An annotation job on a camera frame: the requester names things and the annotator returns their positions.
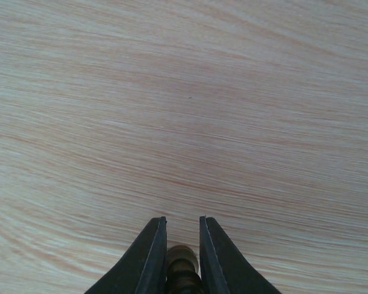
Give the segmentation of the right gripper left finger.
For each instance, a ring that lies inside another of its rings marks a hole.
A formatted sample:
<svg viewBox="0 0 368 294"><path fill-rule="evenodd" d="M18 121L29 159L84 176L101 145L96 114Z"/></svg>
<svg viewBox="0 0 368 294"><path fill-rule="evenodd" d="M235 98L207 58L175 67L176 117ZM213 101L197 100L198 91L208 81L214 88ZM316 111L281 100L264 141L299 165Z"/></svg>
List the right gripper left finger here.
<svg viewBox="0 0 368 294"><path fill-rule="evenodd" d="M154 217L121 259L86 292L164 293L166 253L166 218Z"/></svg>

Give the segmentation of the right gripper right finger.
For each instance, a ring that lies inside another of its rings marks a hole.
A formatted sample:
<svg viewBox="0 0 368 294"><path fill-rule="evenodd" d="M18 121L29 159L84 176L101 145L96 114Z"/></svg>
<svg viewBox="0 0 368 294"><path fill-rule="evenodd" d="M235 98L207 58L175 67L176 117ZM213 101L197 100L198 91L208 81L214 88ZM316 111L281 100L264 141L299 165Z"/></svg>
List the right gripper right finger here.
<svg viewBox="0 0 368 294"><path fill-rule="evenodd" d="M213 217L199 218L199 258L205 293L280 293L247 262Z"/></svg>

